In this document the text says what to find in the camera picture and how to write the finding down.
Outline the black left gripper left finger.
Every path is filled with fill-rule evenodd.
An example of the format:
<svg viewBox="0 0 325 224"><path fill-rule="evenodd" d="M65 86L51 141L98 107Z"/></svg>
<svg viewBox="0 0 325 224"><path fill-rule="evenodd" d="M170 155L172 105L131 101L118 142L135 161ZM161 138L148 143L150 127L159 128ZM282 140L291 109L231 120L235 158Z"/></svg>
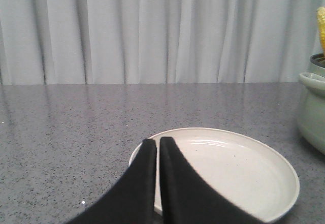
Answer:
<svg viewBox="0 0 325 224"><path fill-rule="evenodd" d="M69 223L152 223L156 180L155 141L146 139L114 186Z"/></svg>

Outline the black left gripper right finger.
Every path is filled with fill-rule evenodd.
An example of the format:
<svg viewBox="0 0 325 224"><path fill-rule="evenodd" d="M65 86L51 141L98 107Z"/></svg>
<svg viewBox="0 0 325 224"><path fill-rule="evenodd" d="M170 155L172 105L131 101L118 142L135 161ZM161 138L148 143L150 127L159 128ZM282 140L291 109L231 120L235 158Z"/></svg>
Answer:
<svg viewBox="0 0 325 224"><path fill-rule="evenodd" d="M172 137L160 139L159 183L164 223L262 223L215 191Z"/></svg>

